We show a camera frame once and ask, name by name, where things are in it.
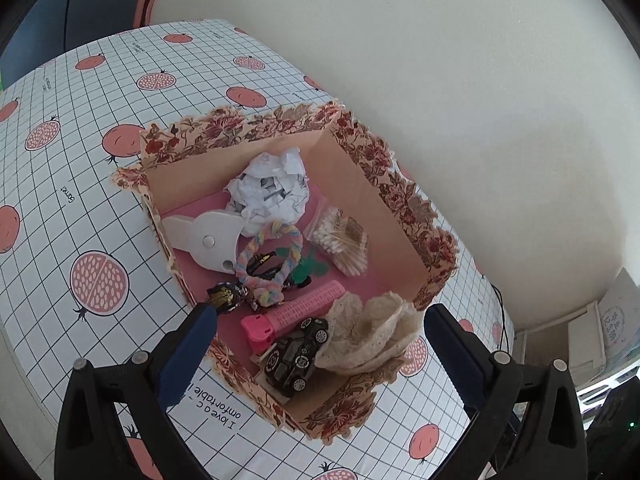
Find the pink hair roller clip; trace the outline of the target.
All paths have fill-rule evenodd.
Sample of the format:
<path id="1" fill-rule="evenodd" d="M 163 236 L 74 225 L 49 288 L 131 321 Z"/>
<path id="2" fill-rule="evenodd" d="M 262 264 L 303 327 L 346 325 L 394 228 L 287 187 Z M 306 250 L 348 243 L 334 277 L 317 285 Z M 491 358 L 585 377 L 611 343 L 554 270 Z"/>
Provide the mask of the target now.
<path id="1" fill-rule="evenodd" d="M 255 354 L 267 350 L 277 338 L 294 330 L 307 318 L 322 318 L 335 300 L 346 294 L 338 281 L 329 281 L 280 306 L 268 308 L 265 313 L 242 318 L 241 326 L 248 344 Z"/>

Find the cream lace scrunchie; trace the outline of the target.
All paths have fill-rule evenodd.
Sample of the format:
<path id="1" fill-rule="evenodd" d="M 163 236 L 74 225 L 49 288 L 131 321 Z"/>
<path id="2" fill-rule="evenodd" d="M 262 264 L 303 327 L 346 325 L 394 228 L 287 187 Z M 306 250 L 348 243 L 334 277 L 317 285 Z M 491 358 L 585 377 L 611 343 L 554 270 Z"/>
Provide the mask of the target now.
<path id="1" fill-rule="evenodd" d="M 423 313 L 394 292 L 367 302 L 345 292 L 324 319 L 329 336 L 314 365 L 343 376 L 373 372 L 402 356 L 423 327 Z"/>

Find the green plastic hair clip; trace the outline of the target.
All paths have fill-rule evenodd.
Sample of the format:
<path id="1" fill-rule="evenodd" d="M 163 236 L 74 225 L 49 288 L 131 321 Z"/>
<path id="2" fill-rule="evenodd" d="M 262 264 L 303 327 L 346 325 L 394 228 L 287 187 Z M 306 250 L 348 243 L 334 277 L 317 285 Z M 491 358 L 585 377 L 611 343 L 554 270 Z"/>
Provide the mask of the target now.
<path id="1" fill-rule="evenodd" d="M 322 278 L 329 272 L 329 265 L 321 258 L 314 245 L 303 250 L 298 265 L 288 274 L 286 288 L 302 289 L 310 285 L 313 278 Z"/>

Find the bag of cotton swabs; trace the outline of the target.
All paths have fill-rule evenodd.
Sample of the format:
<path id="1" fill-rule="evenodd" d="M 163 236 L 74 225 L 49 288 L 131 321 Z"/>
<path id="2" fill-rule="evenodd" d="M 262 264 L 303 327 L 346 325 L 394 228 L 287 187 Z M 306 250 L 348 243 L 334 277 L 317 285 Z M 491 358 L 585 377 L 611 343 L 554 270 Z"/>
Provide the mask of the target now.
<path id="1" fill-rule="evenodd" d="M 360 276 L 369 266 L 369 235 L 362 225 L 325 197 L 304 229 L 304 237 L 328 255 L 344 275 Z"/>

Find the black gold candy wrapper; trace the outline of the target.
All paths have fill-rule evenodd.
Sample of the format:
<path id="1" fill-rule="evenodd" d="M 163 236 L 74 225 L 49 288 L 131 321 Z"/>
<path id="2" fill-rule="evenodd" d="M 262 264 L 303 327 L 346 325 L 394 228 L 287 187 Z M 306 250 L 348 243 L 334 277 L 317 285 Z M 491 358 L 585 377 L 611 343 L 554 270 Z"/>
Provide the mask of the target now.
<path id="1" fill-rule="evenodd" d="M 230 313 L 241 306 L 258 310 L 253 293 L 240 282 L 220 282 L 207 289 L 206 302 L 211 304 L 218 314 Z"/>

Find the black toy car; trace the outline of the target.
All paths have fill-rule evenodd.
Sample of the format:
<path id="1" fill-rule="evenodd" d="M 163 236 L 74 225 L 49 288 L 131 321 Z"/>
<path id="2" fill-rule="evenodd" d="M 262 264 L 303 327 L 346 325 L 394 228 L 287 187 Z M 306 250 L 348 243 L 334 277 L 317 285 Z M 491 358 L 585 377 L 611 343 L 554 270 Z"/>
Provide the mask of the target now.
<path id="1" fill-rule="evenodd" d="M 268 384 L 286 398 L 303 392 L 316 369 L 314 358 L 328 340 L 325 318 L 305 318 L 268 353 L 264 366 Z"/>

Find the white rabbit shaped pad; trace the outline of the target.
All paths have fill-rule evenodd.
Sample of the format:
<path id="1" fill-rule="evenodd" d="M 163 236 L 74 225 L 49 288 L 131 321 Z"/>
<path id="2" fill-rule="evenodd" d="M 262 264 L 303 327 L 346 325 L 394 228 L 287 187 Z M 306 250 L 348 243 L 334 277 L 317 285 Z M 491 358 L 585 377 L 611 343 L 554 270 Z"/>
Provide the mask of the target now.
<path id="1" fill-rule="evenodd" d="M 233 274 L 239 237 L 246 225 L 240 214 L 209 210 L 197 217 L 173 214 L 163 218 L 170 246 L 188 252 L 202 268 Z"/>

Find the cream drawer shelf unit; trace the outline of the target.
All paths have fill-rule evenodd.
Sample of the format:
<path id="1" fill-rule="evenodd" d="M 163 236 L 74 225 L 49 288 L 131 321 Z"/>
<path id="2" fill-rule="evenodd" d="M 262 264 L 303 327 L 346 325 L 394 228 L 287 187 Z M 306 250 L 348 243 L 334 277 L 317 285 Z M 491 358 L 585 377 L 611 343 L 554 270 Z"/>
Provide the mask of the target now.
<path id="1" fill-rule="evenodd" d="M 639 354 L 639 286 L 625 268 L 604 297 L 568 323 L 568 368 L 577 389 Z"/>

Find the crumpled white paper ball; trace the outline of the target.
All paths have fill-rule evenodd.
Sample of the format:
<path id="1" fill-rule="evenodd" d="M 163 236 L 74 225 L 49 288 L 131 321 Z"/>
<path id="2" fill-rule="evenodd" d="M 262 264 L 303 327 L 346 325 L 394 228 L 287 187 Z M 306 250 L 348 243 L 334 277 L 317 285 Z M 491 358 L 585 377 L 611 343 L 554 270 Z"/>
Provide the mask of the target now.
<path id="1" fill-rule="evenodd" d="M 273 221 L 296 224 L 310 199 L 308 178 L 299 148 L 281 155 L 263 152 L 224 188 L 230 195 L 226 211 L 246 220 L 244 237 L 255 236 Z"/>

